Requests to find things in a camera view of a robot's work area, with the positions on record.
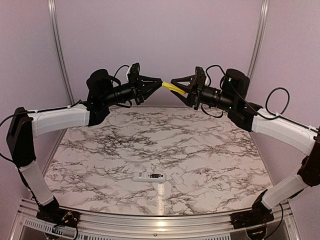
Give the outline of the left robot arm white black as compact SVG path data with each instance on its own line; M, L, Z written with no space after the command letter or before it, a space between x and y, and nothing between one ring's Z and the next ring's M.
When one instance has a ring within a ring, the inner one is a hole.
M86 81L88 97L73 105L26 110L18 107L7 117L11 121L6 136L12 162L25 186L37 200L40 214L58 223L63 211L36 162L34 138L73 127L91 127L101 124L110 114L111 106L135 101L142 104L162 86L160 78L140 75L140 65L133 64L127 71L127 83L109 75L106 69L93 72Z

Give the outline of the white remote control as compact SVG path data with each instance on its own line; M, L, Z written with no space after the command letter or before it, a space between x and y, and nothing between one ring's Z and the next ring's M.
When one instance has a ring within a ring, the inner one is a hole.
M132 180L142 183L164 183L166 174L162 172L134 172Z

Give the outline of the white battery compartment cover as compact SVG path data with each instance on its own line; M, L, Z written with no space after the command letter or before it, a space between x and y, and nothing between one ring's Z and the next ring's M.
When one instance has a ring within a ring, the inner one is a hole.
M173 173L171 175L171 178L177 185L180 185L183 183L183 179L180 176L178 176L176 173Z

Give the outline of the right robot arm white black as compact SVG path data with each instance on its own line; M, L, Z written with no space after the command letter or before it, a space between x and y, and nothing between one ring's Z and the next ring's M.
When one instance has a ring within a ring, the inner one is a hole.
M305 156L297 173L263 191L250 210L233 213L230 217L234 229L271 222L274 220L272 209L279 203L295 197L307 187L320 184L320 130L247 102L250 79L237 69L223 72L220 89L206 85L209 79L207 71L197 66L194 75L172 79L171 84L186 92L186 97L175 93L186 106L197 110L200 104L205 104L223 110L240 129L272 137Z

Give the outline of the yellow handled screwdriver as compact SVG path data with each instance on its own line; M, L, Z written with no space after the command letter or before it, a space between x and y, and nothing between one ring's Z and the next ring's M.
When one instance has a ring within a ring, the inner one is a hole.
M183 91L182 89L178 88L177 86L171 84L171 83L168 83L168 82L165 82L163 81L162 82L162 85L161 85L163 88L166 88L166 89L169 89L170 91L173 91L173 92L176 92L176 93L179 93L181 95L185 95L186 92Z

